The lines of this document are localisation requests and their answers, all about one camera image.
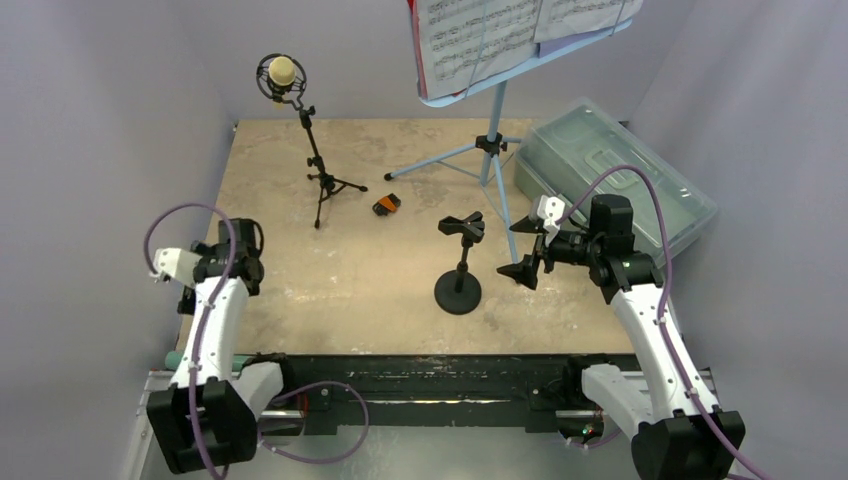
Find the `black round-base mic stand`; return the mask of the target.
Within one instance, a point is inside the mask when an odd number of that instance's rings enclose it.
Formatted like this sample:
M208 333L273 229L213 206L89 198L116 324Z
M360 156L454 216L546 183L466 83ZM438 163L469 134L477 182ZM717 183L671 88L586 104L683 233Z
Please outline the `black round-base mic stand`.
M462 254L454 270L443 273L434 286L438 306L452 315L465 315L475 310L482 299L479 280L469 272L468 254L485 235L485 222L480 211L464 219L447 216L438 223L438 230L447 236L460 234Z

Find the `teal toy microphone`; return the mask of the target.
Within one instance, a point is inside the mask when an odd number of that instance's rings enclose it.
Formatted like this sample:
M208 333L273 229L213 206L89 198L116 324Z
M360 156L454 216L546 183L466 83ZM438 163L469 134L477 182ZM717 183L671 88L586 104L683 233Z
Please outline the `teal toy microphone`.
M183 359L183 353L180 351L171 351L165 357L165 369L176 371ZM246 363L251 359L249 355L236 354L232 358L232 371L240 372Z

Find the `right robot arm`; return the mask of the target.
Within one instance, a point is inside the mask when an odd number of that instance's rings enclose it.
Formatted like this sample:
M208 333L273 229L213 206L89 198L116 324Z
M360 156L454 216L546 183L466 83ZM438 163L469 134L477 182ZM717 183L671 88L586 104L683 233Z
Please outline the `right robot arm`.
M627 436L634 467L642 479L725 479L732 449L746 429L740 414L725 410L699 374L663 303L666 282L651 255L635 247L633 208L624 196L592 198L587 226L559 224L563 200L542 195L528 215L512 225L531 233L530 253L498 273L535 289L538 271L558 263L585 266L625 329L641 368L639 388L608 363L564 376L561 392L576 407L590 402Z

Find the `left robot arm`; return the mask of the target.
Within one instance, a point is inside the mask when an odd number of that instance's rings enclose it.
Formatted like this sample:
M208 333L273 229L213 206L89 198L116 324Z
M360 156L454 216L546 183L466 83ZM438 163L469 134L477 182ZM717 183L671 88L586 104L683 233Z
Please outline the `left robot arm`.
M242 314L264 278L263 248L259 223L235 218L219 221L217 243L160 248L152 261L156 279L183 285L178 311L192 317L169 386L152 393L146 406L174 474L251 460L264 407L284 409L297 399L298 382L285 373L282 354L256 354L239 374L233 368Z

